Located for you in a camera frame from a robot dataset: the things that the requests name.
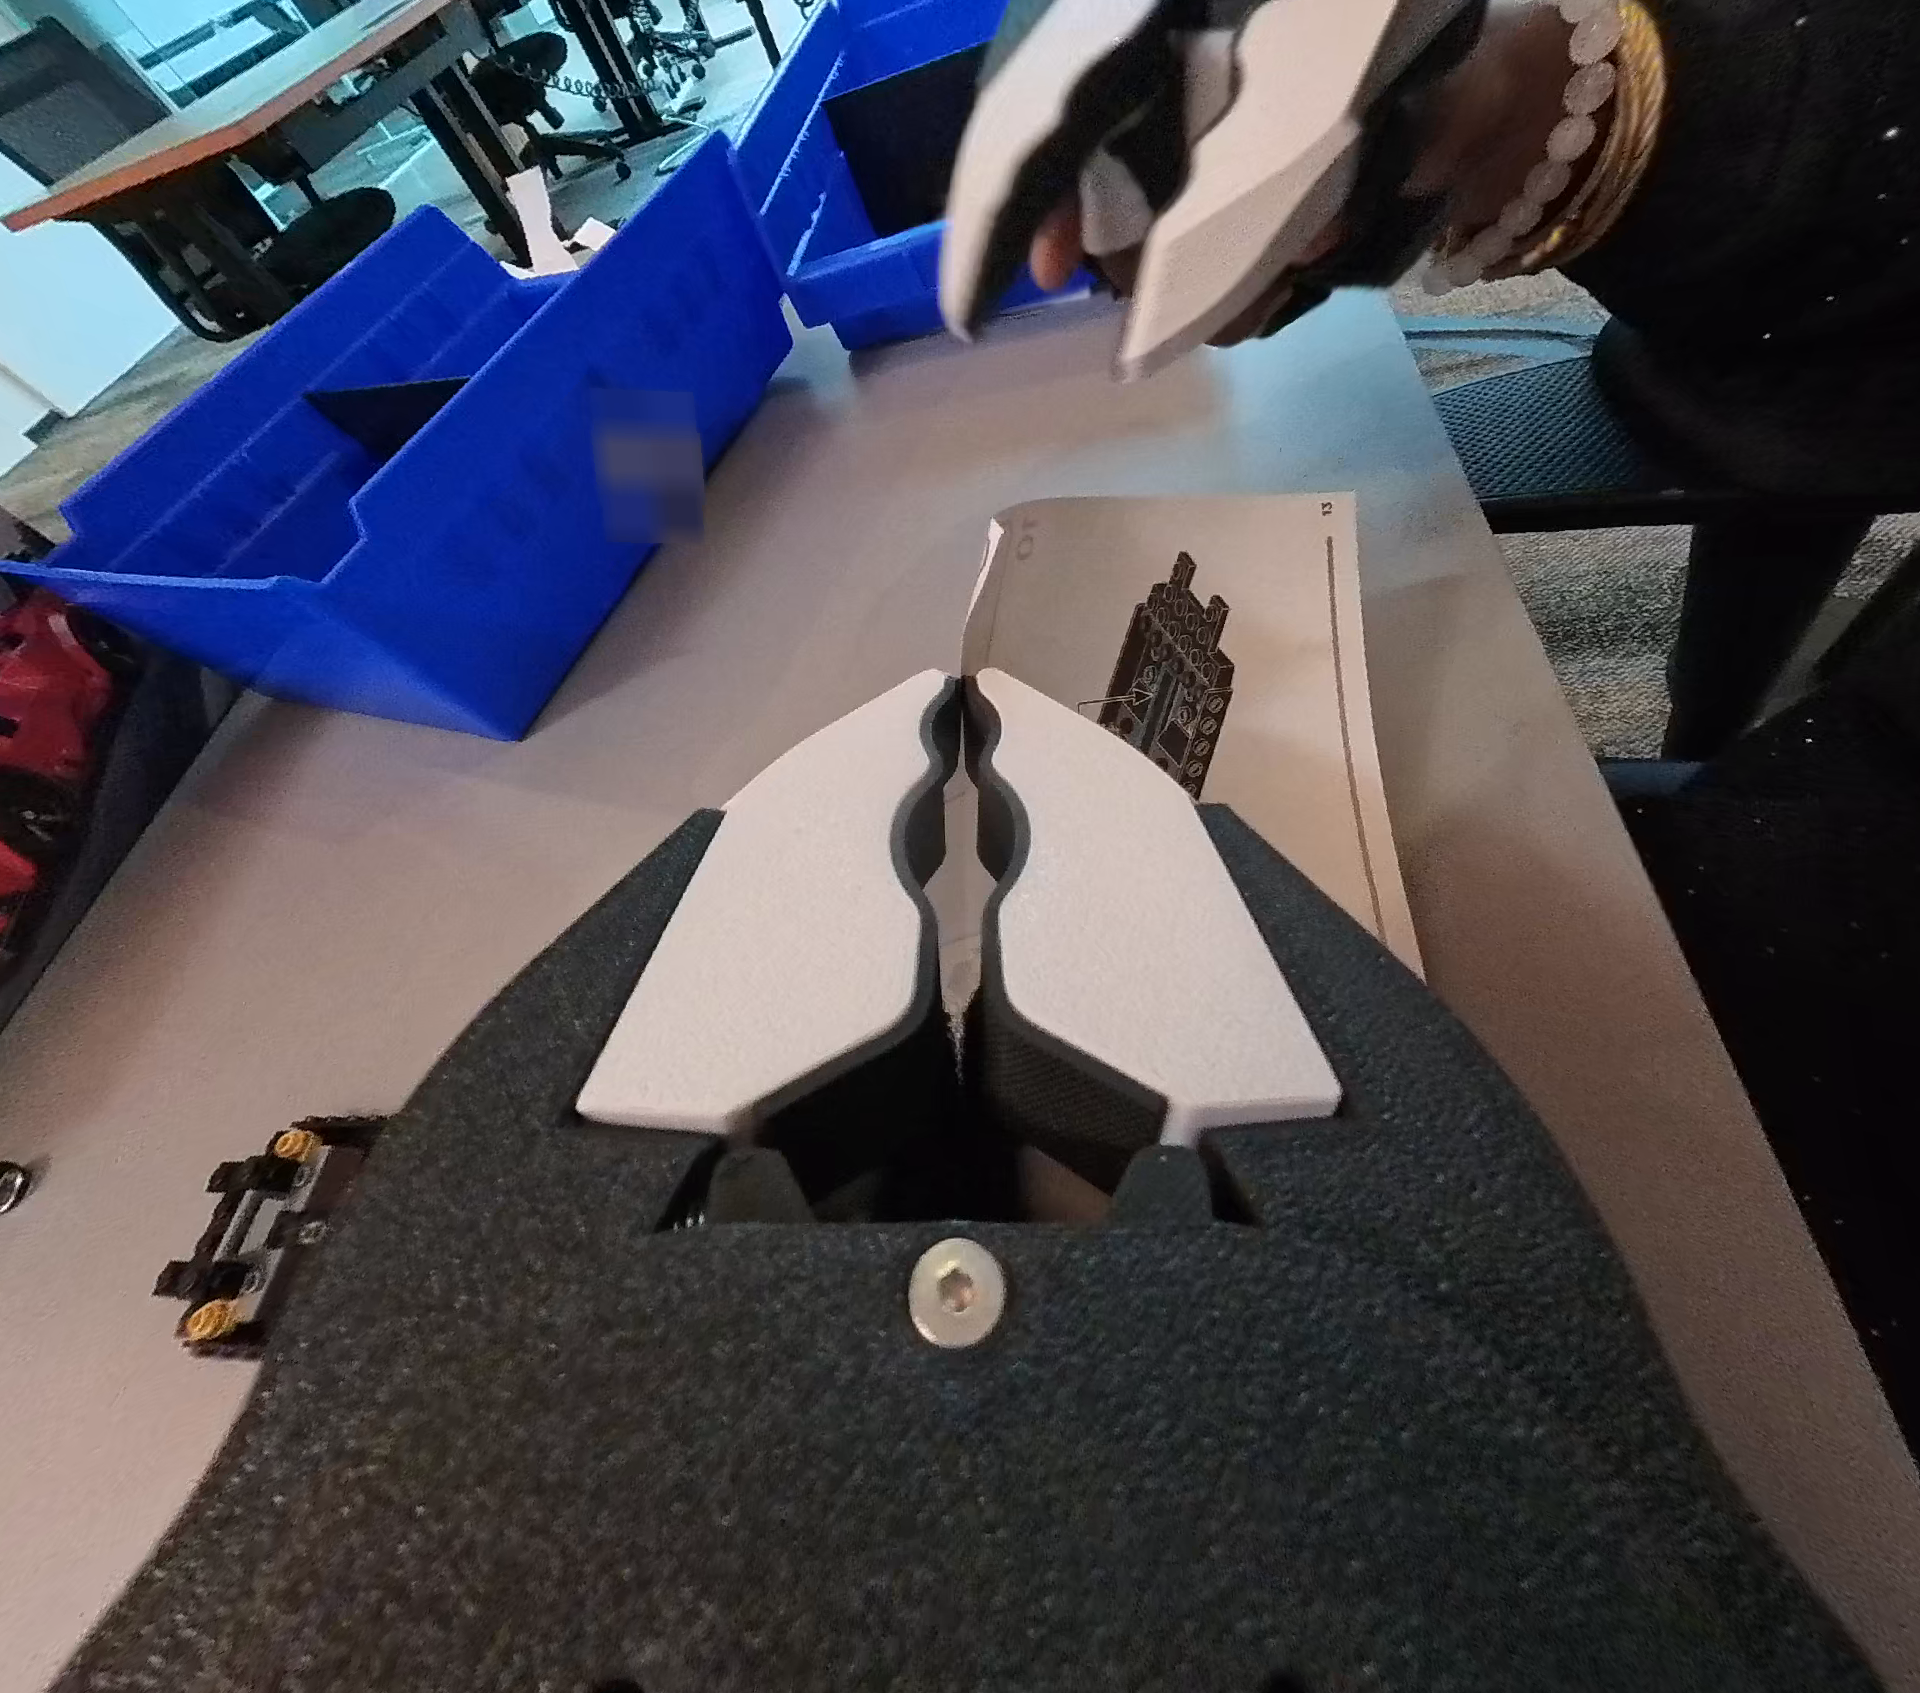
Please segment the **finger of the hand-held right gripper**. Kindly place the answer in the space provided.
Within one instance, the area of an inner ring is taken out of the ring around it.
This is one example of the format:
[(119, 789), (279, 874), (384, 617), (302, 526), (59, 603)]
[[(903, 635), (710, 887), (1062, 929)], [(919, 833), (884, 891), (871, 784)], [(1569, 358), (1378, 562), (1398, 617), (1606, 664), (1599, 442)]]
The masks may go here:
[(942, 316), (977, 338), (1093, 148), (1164, 81), (1164, 0), (1007, 0), (956, 148)]
[(1266, 0), (1234, 31), (1234, 97), (1152, 220), (1116, 368), (1138, 382), (1260, 306), (1341, 213), (1359, 97), (1401, 0)]

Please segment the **large blue plastic bin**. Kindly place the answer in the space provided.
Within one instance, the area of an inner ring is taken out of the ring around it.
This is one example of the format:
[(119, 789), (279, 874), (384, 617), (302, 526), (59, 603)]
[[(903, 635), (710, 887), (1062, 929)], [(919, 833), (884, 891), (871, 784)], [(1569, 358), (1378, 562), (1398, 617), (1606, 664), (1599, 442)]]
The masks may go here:
[(788, 350), (724, 134), (574, 273), (418, 207), (3, 575), (274, 698), (515, 742), (655, 548), (617, 429), (710, 468)]

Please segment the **long brown desk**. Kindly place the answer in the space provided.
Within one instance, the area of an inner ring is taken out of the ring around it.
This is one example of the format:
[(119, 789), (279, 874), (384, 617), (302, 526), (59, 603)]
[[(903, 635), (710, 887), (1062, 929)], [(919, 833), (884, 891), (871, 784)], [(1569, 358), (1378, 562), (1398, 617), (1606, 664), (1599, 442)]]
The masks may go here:
[(237, 341), (283, 318), (295, 292), (216, 218), (220, 176), (253, 167), (298, 184), (409, 105), (494, 238), (523, 255), (523, 213), (509, 194), (523, 156), (467, 78), (484, 46), (467, 0), (349, 2), (267, 64), (12, 208), (3, 227), (84, 222), (119, 249), (180, 328)]

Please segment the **lego instruction booklet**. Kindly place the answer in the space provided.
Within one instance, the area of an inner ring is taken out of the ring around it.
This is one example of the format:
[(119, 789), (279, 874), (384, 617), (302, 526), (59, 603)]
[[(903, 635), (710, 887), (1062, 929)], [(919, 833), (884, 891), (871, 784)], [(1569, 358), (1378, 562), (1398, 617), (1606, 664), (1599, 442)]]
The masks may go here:
[(1228, 807), (1425, 971), (1382, 780), (1353, 493), (1007, 506), (958, 647), (963, 669), (1007, 669)]

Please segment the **black office stool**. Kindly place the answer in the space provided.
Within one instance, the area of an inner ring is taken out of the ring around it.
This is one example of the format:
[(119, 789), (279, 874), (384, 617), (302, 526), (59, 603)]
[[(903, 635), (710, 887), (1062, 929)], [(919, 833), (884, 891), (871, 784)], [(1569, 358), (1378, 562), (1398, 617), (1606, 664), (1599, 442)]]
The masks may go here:
[(554, 175), (563, 158), (610, 163), (617, 180), (633, 176), (617, 131), (568, 131), (563, 113), (551, 98), (551, 78), (563, 67), (563, 39), (532, 31), (491, 54), (464, 60), (467, 81), (491, 118), (523, 131), (523, 163)]
[(207, 280), (220, 310), (225, 341), (257, 333), (351, 267), (381, 233), (397, 222), (397, 199), (388, 189), (342, 194), (308, 193), (308, 207), (277, 222), (247, 184), (225, 171), (201, 199), (207, 220), (229, 253), (216, 255), (216, 280)]

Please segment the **person's right hand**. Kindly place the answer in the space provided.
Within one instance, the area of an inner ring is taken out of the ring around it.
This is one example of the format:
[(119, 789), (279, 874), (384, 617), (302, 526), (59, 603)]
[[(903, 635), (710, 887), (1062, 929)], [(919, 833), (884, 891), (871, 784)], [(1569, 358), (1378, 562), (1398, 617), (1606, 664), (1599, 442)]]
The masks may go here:
[(1486, 11), (1475, 51), (1425, 89), (1404, 199), (1441, 201), (1441, 227), (1486, 227), (1547, 156), (1569, 81), (1565, 21), (1550, 2)]

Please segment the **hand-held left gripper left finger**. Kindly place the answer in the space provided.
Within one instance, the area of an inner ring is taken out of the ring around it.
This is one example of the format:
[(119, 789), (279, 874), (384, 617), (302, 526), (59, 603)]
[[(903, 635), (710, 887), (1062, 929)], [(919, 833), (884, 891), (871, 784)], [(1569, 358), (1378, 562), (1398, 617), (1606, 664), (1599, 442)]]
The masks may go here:
[(958, 681), (919, 669), (746, 780), (578, 1091), (610, 1130), (746, 1137), (942, 1009)]

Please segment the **black mesh office chair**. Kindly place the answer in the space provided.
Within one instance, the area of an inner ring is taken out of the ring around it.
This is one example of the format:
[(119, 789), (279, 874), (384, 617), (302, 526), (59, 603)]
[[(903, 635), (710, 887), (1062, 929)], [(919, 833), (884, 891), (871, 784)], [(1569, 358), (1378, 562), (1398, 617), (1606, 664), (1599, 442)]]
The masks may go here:
[(1524, 355), (1431, 399), (1494, 536), (1694, 526), (1728, 505), (1627, 429), (1586, 348), (1528, 338)]

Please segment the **white paper piece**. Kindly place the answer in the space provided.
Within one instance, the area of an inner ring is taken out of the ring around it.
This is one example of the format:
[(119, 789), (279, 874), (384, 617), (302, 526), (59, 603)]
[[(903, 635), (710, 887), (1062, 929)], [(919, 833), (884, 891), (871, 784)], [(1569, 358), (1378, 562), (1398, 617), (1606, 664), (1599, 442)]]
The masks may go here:
[(511, 276), (568, 276), (615, 240), (615, 227), (587, 218), (574, 232), (554, 222), (551, 193), (541, 171), (509, 176), (509, 201), (523, 233), (523, 255), (499, 260)]

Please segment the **black lego assembly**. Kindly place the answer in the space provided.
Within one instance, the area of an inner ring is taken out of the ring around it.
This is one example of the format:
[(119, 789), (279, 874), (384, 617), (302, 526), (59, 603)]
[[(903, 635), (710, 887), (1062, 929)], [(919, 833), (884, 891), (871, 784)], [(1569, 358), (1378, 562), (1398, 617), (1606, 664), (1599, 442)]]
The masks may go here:
[(388, 1117), (308, 1116), (209, 1172), (207, 1227), (167, 1260), (151, 1295), (177, 1302), (195, 1360), (264, 1360), (270, 1332), (360, 1183)]

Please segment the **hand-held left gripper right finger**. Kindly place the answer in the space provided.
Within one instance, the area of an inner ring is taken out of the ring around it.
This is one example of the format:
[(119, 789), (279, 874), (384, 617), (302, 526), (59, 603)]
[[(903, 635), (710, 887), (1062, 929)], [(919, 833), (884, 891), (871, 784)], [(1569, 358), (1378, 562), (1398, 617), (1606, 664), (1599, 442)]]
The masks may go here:
[(1039, 1149), (1332, 1117), (1341, 1084), (1198, 807), (1028, 681), (969, 678), (979, 1079)]

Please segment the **person's black clothing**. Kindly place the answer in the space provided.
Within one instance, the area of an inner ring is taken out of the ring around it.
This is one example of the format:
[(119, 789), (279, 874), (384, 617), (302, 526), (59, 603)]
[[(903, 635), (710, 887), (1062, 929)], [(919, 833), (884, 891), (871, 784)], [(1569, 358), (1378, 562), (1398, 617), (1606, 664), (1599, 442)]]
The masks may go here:
[(1606, 789), (1915, 1450), (1915, 555), (1759, 717), (1863, 536), (1694, 529), (1661, 761)]

